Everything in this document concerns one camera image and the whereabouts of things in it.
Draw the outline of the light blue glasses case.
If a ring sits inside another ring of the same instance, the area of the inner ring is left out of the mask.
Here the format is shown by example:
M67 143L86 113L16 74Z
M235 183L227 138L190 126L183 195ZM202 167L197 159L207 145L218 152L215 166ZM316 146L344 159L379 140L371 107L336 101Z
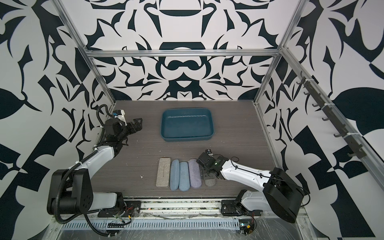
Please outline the light blue glasses case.
M170 168L170 189L176 191L180 183L180 161L175 159L171 162Z

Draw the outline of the beige glasses case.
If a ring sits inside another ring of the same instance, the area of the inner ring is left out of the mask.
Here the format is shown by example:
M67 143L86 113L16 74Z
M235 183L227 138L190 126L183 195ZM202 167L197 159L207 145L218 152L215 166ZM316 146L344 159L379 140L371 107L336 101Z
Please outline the beige glasses case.
M170 184L171 158L160 158L156 179L156 187L167 188Z

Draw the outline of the green circuit board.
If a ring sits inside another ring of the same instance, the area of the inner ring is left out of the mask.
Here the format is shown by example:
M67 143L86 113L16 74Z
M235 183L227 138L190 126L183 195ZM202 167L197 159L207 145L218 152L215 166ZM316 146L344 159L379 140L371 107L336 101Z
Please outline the green circuit board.
M255 229L254 221L239 220L240 233L243 235L251 234Z

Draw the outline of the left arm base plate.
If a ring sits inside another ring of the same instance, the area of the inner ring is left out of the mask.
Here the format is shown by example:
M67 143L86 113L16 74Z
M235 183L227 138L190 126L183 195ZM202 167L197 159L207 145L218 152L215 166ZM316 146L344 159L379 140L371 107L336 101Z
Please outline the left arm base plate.
M99 218L112 218L120 216L127 218L128 216L136 217L141 211L141 201L125 201L123 205L117 204L111 209L102 209L98 213Z

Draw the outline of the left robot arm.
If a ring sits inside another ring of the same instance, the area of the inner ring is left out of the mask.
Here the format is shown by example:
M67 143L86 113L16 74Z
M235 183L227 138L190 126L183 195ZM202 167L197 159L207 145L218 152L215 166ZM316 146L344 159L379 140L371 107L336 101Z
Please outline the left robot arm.
M108 217L119 220L111 223L110 228L123 228L132 221L134 207L127 206L121 192L97 193L92 187L92 177L108 162L115 158L126 146L128 137L142 130L143 120L133 119L127 122L124 110L107 113L109 118L103 121L100 111L106 105L98 107L96 117L102 129L99 142L87 157L77 161L72 167L57 170L53 173L47 203L48 214L54 216L56 222L65 225L79 216L84 216L87 224L98 235L110 238L117 233L102 232L90 221L89 215L102 212Z

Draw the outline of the aluminium cage frame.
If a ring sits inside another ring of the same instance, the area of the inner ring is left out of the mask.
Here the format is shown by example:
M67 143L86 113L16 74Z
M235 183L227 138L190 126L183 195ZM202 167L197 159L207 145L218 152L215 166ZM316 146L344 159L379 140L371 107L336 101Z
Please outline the aluminium cage frame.
M280 59L285 59L288 65L293 69L295 74L301 80L302 77L311 79L310 74L306 69L298 62L293 53L287 48L288 36L292 33L293 28L299 22L300 15L302 14L307 1L299 1L293 18L290 20L287 32L284 33L284 39L279 47L275 49L252 49L252 50L128 50L128 51L91 51L82 42L81 36L76 29L74 22L72 21L69 13L67 12L62 1L53 1L55 10L58 12L60 19L64 25L68 28L70 35L74 38L74 41L79 47L80 52L86 61L87 65L94 73L98 83L102 86L102 89L107 92L109 100L115 104L116 100L113 97L110 89L108 88L105 79L97 69L93 58L105 58L105 57L225 57L225 56L268 56L274 57L268 72L266 73L266 80L270 80L272 77L272 71L276 69ZM352 126L350 122L348 125L352 127L358 133L358 130ZM369 142L363 138L360 134L359 140L362 141L367 156L360 159L367 170L371 173L373 179L382 188L384 186L384 161L380 158Z

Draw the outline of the teal plastic storage box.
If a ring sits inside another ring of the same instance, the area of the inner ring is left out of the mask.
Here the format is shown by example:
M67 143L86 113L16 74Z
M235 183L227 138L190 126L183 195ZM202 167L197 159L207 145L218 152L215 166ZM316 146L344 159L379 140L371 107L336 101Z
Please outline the teal plastic storage box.
M207 108L176 108L163 112L161 137L166 142L210 140L215 134L212 113Z

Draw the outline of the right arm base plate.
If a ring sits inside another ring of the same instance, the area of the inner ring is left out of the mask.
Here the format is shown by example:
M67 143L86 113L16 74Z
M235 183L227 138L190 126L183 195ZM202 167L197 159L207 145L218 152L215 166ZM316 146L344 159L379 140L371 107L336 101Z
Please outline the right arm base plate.
M221 214L224 217L239 217L239 216L261 216L262 210L247 210L241 203L236 200L222 200Z

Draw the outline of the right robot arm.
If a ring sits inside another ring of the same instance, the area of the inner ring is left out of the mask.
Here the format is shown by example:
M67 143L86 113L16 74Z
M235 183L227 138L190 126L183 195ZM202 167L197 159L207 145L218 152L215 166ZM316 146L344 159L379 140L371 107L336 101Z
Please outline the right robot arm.
M223 201L221 214L235 217L267 211L294 224L308 192L280 168L257 170L240 165L238 161L237 158L214 155L211 150L206 150L197 159L205 177L233 181L251 188L241 190L234 200Z

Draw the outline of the grey glasses case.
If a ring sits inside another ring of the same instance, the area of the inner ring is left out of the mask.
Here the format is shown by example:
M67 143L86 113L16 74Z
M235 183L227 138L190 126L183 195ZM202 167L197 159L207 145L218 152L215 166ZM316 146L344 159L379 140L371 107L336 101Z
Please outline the grey glasses case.
M204 183L207 187L213 187L216 185L216 179L204 179Z

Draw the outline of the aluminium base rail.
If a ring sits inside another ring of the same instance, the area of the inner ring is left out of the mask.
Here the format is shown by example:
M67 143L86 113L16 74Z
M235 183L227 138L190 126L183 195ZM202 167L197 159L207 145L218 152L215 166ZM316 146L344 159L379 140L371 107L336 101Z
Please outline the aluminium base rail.
M114 208L117 204L123 205L125 201L141 201L141 211L133 218L152 217L159 219L186 219L196 217L224 217L219 199L124 199L121 193L95 193L93 196L60 197L48 202L48 213L53 215L60 224L66 224L81 215L99 213L102 209Z

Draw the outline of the purple glasses case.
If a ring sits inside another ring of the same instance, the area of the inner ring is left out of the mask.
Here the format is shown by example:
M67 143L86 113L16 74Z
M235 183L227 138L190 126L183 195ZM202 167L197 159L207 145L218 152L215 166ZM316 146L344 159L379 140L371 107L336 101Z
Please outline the purple glasses case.
M200 165L197 163L196 159L190 159L188 161L188 165L189 165L190 186L194 189L198 189L202 186Z

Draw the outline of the black wall hook rack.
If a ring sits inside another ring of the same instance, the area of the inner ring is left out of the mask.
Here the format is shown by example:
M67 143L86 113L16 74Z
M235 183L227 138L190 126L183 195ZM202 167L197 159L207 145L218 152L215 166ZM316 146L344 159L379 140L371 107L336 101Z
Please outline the black wall hook rack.
M309 95L315 100L316 103L313 104L313 107L320 109L326 115L326 117L323 118L323 121L331 122L337 130L334 137L342 138L350 147L352 153L348 154L348 156L351 158L357 157L358 159L366 157L367 153L364 149L364 145L362 144L362 141L359 140L360 134L348 125L346 118L342 115L336 104L328 98L317 82L313 79L302 77L298 84L302 85L307 90L305 95Z

